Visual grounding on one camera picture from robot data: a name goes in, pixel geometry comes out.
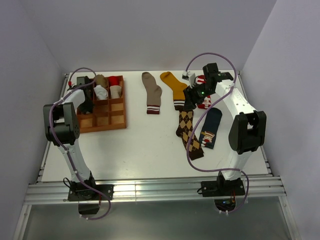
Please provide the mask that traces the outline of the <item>wooden compartment tray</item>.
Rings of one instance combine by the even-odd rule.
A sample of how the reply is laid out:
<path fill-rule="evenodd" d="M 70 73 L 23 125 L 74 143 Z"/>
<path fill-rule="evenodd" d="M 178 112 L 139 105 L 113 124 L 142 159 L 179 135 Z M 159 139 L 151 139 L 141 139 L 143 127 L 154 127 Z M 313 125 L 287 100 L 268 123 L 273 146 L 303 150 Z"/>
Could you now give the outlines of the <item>wooden compartment tray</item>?
<path fill-rule="evenodd" d="M 96 94 L 93 94 L 93 113 L 81 114 L 77 110 L 76 115 L 79 122 L 80 133 L 93 133 L 101 131 L 119 130 L 127 127 L 126 116 L 126 94 L 125 82 L 122 75 L 116 75 L 121 78 L 122 96 L 111 99 L 110 87 L 107 80 L 108 98 L 98 100 Z"/>

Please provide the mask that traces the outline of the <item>brown argyle sock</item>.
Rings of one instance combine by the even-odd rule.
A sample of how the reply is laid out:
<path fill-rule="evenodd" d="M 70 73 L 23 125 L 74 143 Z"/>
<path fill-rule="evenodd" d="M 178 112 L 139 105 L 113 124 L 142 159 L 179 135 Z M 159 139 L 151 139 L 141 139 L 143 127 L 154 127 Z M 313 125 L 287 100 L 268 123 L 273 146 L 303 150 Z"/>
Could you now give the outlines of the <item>brown argyle sock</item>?
<path fill-rule="evenodd" d="M 196 135 L 192 135 L 194 112 L 179 110 L 176 135 L 181 138 L 191 161 L 204 157 L 204 151 Z"/>

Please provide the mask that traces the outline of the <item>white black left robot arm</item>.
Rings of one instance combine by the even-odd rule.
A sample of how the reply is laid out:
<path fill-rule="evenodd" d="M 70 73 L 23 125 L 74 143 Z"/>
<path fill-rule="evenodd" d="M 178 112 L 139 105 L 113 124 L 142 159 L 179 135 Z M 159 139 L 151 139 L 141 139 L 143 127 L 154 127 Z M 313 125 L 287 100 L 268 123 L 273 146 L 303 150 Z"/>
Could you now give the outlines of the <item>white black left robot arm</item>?
<path fill-rule="evenodd" d="M 93 112 L 94 84 L 87 76 L 82 77 L 60 100 L 43 106 L 45 136 L 60 150 L 67 163 L 71 173 L 68 186 L 72 191 L 79 189 L 79 194 L 86 200 L 95 198 L 98 188 L 80 149 L 76 111 L 81 108 L 85 113 Z"/>

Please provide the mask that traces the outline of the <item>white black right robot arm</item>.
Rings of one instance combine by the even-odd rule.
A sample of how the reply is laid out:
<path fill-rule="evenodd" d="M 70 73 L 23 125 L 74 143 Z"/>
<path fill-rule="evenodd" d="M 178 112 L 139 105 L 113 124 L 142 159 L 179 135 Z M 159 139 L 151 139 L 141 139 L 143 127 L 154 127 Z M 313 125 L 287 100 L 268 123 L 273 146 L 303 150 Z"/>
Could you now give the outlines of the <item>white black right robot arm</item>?
<path fill-rule="evenodd" d="M 246 162 L 251 154 L 265 142 L 267 115 L 257 111 L 236 87 L 235 77 L 229 72 L 221 72 L 216 63 L 209 63 L 203 68 L 204 83 L 197 83 L 196 75 L 190 71 L 182 74 L 189 86 L 183 91 L 184 109 L 194 110 L 207 96 L 217 94 L 229 110 L 233 123 L 228 135 L 230 154 L 227 168 L 220 170 L 224 178 L 216 183 L 217 191 L 229 194 L 233 188 L 232 181 L 241 177 Z"/>

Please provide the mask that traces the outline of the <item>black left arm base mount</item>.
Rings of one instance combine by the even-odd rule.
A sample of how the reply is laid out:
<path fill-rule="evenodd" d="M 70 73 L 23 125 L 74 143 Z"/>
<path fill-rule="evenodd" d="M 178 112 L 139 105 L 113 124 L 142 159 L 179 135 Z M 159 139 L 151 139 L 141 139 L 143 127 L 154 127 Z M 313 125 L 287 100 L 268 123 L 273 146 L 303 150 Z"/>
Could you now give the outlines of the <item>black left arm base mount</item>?
<path fill-rule="evenodd" d="M 78 212 L 81 215 L 95 215 L 100 210 L 101 201 L 106 201 L 105 196 L 101 196 L 97 192 L 84 188 L 81 185 L 81 190 L 70 190 L 68 193 L 68 202 L 78 203 Z M 113 199 L 114 185 L 113 184 L 98 184 L 95 188 L 105 194 L 109 200 Z"/>

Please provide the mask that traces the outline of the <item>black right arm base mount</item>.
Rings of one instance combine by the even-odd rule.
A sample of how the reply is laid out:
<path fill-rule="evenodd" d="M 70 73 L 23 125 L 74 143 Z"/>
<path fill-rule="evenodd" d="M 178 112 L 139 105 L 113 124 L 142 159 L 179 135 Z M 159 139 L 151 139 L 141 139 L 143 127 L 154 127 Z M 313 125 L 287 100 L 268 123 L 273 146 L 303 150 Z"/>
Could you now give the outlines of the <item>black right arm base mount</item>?
<path fill-rule="evenodd" d="M 202 195 L 204 198 L 223 197 L 215 199 L 214 204 L 219 211 L 224 213 L 229 213 L 236 209 L 237 196 L 247 196 L 244 183 L 240 178 L 236 180 L 202 181 L 200 185 L 197 190 L 198 195 Z"/>

